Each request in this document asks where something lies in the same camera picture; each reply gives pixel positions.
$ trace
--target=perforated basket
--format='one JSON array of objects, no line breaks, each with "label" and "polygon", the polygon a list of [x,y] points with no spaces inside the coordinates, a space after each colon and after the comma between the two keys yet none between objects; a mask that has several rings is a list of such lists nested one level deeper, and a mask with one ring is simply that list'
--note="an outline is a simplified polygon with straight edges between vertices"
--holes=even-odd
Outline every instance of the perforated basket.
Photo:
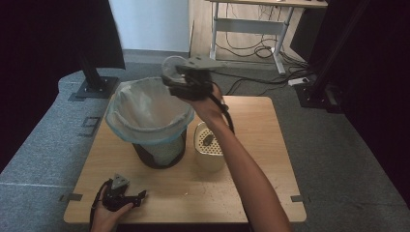
[{"label": "perforated basket", "polygon": [[225,165],[220,145],[205,123],[200,123],[195,129],[193,143],[196,152],[196,162],[205,170],[218,171]]}]

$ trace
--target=desk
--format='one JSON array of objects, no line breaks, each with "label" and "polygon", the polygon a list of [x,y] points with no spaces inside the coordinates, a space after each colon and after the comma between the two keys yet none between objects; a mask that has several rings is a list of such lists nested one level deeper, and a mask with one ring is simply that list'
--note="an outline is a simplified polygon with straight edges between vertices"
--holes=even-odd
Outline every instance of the desk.
[{"label": "desk", "polygon": [[[306,219],[272,101],[266,97],[224,97],[238,138],[267,175],[291,221]],[[247,222],[238,192],[225,166],[216,173],[202,170],[195,162],[193,133],[200,123],[189,124],[187,149],[176,165],[152,169],[139,159],[131,143],[116,136],[105,120],[96,134],[71,201],[64,215],[68,223],[88,223],[90,208],[101,184],[119,173],[131,182],[126,195],[147,189],[141,207],[130,211],[121,223]]]},{"label": "desk", "polygon": [[[207,0],[215,3],[214,12],[214,24],[212,28],[212,43],[210,57],[216,59],[216,40],[217,32],[236,32],[236,33],[251,33],[251,34],[264,34],[264,35],[278,35],[278,41],[276,46],[272,48],[273,57],[278,67],[280,75],[285,75],[285,69],[279,58],[280,48],[283,44],[286,31],[289,26],[290,18],[292,17],[295,7],[299,8],[326,8],[328,4],[326,1],[319,2],[317,0]],[[247,20],[238,18],[220,18],[218,16],[219,3],[232,3],[232,4],[249,4],[249,5],[267,5],[288,7],[289,11],[284,22],[281,21],[264,21],[264,20]]]}]

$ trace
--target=power strip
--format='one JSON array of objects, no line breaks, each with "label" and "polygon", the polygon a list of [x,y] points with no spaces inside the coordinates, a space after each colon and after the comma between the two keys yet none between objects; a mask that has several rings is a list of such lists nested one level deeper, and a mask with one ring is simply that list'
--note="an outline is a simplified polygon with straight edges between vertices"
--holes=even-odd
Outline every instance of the power strip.
[{"label": "power strip", "polygon": [[306,77],[291,79],[288,81],[290,86],[297,85],[297,84],[306,84],[309,83],[309,80]]}]

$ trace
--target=plastic container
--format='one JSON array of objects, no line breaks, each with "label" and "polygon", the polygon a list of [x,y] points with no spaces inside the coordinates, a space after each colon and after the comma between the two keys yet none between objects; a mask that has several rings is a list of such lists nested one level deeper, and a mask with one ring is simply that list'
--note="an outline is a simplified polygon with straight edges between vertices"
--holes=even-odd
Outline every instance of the plastic container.
[{"label": "plastic container", "polygon": [[203,169],[216,172],[225,166],[225,158],[218,141],[205,123],[200,123],[193,137],[196,162]]}]

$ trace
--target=human hand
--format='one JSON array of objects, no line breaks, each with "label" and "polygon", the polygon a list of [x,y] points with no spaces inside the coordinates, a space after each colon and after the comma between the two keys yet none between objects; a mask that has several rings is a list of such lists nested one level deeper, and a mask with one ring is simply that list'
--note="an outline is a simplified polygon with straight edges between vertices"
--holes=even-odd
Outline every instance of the human hand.
[{"label": "human hand", "polygon": [[[222,100],[220,88],[216,84],[213,84],[213,95],[218,100]],[[208,127],[212,126],[215,122],[223,120],[220,108],[210,98],[206,98],[205,100],[201,101],[189,101],[185,99],[181,100],[189,103],[193,107],[199,118],[201,118]]]},{"label": "human hand", "polygon": [[117,220],[124,215],[126,212],[128,212],[130,209],[132,209],[133,204],[129,203],[125,206],[123,206],[121,209],[119,209],[116,212],[111,212],[105,208],[103,205],[103,196],[105,194],[107,186],[105,185],[102,189],[102,192],[100,194],[100,199],[99,202],[97,203],[96,206],[96,211],[94,213],[94,220],[93,220],[93,226],[91,228],[92,232],[109,232],[114,228],[115,224],[117,223]]}]

